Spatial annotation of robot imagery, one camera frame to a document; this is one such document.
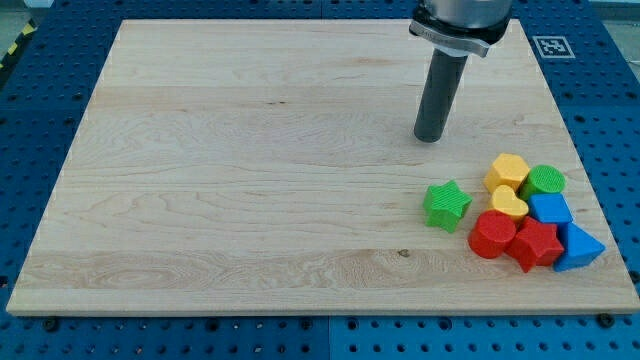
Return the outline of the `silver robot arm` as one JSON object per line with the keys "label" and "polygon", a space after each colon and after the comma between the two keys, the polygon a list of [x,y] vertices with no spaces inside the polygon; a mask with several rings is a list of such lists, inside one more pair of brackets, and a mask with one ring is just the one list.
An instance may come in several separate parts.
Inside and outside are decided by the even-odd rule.
{"label": "silver robot arm", "polygon": [[504,36],[512,0],[419,0],[409,32],[451,57],[484,58]]}

